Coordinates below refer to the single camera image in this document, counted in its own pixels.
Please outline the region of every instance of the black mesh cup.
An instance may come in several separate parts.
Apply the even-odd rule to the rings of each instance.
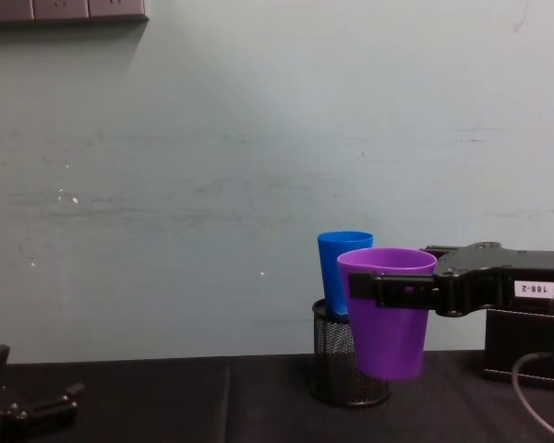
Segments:
[[[335,406],[370,406],[390,397],[390,383],[364,376],[357,368],[347,316],[338,316],[318,300],[314,311],[312,395]]]

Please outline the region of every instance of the white sticker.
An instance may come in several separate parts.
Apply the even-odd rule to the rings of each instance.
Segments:
[[[516,281],[515,297],[553,298],[553,281]]]

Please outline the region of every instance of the blue cup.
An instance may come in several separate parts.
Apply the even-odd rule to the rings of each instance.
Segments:
[[[346,315],[343,282],[336,259],[343,253],[373,246],[373,235],[359,231],[337,231],[318,236],[318,251],[324,283],[326,307],[333,313]]]

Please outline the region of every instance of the gray cable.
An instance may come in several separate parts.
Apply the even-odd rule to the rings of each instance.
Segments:
[[[515,388],[515,392],[517,392],[517,397],[519,397],[519,400],[524,405],[525,409],[531,414],[532,417],[536,419],[538,423],[540,423],[545,429],[547,429],[550,434],[554,436],[554,427],[549,425],[546,420],[544,420],[536,411],[534,411],[534,408],[529,405],[529,402],[525,398],[519,386],[519,371],[521,370],[523,365],[534,360],[541,360],[544,358],[552,357],[554,357],[554,353],[529,353],[527,355],[524,355],[513,365],[513,369],[511,371],[511,382],[513,384],[513,387]]]

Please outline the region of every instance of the black tablecloth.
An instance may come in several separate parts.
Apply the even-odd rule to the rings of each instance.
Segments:
[[[359,410],[308,393],[310,355],[12,365],[31,398],[76,381],[87,391],[73,431],[52,442],[550,442],[511,385],[476,370],[481,352],[426,353],[422,377],[394,383],[390,399]],[[526,389],[554,425],[554,391]]]

